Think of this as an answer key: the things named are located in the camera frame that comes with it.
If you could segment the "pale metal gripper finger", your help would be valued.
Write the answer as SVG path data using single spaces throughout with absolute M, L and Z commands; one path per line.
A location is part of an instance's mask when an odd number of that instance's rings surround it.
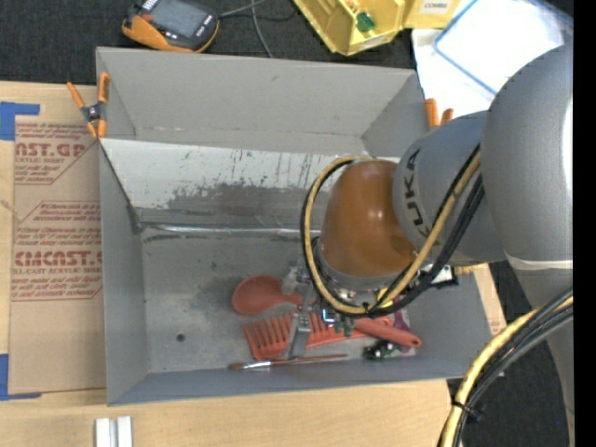
M 281 281 L 281 292 L 285 295 L 304 295 L 310 285 L 310 276 L 303 266 L 291 266 L 287 275 Z
M 292 320 L 287 359 L 297 359 L 305 354 L 311 332 L 312 322 L 308 313 L 299 314 Z

